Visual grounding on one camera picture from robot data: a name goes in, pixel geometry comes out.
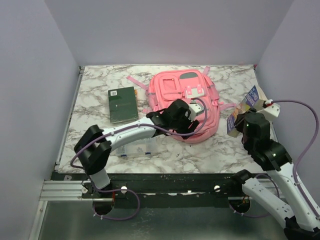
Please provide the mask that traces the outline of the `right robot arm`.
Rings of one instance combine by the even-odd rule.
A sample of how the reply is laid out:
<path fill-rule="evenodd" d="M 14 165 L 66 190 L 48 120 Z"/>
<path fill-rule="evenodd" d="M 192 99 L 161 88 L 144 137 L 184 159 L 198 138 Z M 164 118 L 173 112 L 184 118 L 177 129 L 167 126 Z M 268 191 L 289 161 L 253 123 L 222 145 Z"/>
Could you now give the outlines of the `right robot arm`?
<path fill-rule="evenodd" d="M 294 175 L 294 164 L 287 150 L 270 137 L 270 122 L 262 113 L 248 111 L 239 114 L 235 128 L 242 133 L 242 143 L 248 155 L 280 188 L 285 201 L 262 186 L 252 173 L 241 170 L 231 179 L 230 191 L 246 194 L 271 214 L 289 240 L 318 240 L 320 218 L 313 212 L 318 205 L 301 192 L 304 185 Z"/>

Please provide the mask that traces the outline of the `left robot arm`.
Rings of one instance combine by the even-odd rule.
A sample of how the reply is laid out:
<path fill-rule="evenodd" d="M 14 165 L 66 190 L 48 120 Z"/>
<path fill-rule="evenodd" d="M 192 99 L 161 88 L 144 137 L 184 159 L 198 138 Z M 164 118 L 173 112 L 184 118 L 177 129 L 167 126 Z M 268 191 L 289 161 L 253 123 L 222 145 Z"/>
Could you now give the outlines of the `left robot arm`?
<path fill-rule="evenodd" d="M 189 103 L 182 99 L 174 100 L 167 108 L 149 112 L 145 117 L 118 127 L 101 129 L 92 125 L 74 146 L 75 156 L 70 165 L 84 170 L 94 185 L 93 191 L 101 198 L 111 191 L 111 180 L 105 169 L 110 153 L 132 142 L 150 139 L 159 135 L 182 137 L 193 136 L 204 127 L 196 118 L 207 115 L 206 105 L 198 97 Z"/>

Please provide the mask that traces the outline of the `dark green hardcover book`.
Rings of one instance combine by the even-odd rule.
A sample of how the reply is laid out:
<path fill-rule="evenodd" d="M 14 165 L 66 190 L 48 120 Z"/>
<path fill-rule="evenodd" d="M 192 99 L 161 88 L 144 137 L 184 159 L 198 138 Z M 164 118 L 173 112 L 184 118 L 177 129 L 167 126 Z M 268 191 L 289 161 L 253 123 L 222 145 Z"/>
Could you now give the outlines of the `dark green hardcover book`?
<path fill-rule="evenodd" d="M 139 119 L 137 99 L 133 86 L 108 90 L 108 105 L 111 124 Z"/>

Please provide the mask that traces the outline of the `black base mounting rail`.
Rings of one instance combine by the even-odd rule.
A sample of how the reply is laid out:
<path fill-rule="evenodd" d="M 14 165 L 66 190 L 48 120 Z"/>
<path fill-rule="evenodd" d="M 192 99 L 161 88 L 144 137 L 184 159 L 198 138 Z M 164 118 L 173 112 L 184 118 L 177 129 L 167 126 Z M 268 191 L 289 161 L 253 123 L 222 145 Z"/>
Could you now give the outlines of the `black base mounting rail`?
<path fill-rule="evenodd" d="M 90 201 L 100 211 L 143 208 L 227 208 L 230 200 L 244 198 L 239 183 L 230 173 L 111 173 L 108 190 L 126 187 L 132 192 L 100 193 L 80 173 L 53 172 L 51 180 L 80 182 L 85 192 L 80 200 Z"/>

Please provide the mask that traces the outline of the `clear plastic screw organizer box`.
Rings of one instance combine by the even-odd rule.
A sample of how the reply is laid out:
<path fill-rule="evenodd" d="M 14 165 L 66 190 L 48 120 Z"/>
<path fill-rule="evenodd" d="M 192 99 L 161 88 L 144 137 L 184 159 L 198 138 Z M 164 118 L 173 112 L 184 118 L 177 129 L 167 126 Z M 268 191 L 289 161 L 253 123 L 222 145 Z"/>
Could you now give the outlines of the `clear plastic screw organizer box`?
<path fill-rule="evenodd" d="M 115 155 L 118 157 L 141 157 L 155 154 L 157 143 L 155 138 L 145 138 L 128 143 L 116 149 Z"/>

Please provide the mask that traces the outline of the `blue treehouse paperback book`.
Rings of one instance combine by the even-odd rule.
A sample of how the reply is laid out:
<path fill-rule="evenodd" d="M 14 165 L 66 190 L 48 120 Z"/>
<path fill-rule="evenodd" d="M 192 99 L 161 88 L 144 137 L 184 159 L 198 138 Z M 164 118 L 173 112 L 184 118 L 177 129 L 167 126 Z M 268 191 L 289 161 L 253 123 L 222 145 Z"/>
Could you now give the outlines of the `blue treehouse paperback book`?
<path fill-rule="evenodd" d="M 249 92 L 245 95 L 242 101 L 236 105 L 235 109 L 226 119 L 226 133 L 230 137 L 236 138 L 239 132 L 236 130 L 235 123 L 237 116 L 244 114 L 250 108 L 254 108 L 257 111 L 263 109 L 263 104 L 267 100 L 267 97 L 259 85 L 254 85 Z"/>

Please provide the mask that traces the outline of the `pink student backpack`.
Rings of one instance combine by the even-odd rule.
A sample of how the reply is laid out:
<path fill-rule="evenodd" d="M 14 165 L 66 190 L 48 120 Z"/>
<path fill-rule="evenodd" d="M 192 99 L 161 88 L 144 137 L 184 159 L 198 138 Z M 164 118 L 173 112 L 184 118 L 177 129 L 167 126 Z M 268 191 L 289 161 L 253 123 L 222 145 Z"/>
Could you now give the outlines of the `pink student backpack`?
<path fill-rule="evenodd" d="M 169 134 L 177 141 L 201 143 L 219 128 L 223 103 L 215 84 L 196 69 L 163 71 L 146 86 L 131 76 L 127 79 L 145 89 L 150 110 L 146 112 L 155 135 Z"/>

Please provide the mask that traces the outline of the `aluminium extrusion rail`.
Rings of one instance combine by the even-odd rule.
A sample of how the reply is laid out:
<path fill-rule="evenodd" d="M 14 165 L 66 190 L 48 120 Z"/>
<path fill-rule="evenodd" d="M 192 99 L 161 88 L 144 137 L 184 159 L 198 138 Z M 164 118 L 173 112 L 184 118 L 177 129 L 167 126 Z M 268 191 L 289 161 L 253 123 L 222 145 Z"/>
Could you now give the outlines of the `aluminium extrusion rail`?
<path fill-rule="evenodd" d="M 44 181 L 40 201 L 80 201 L 82 199 L 81 181 Z"/>

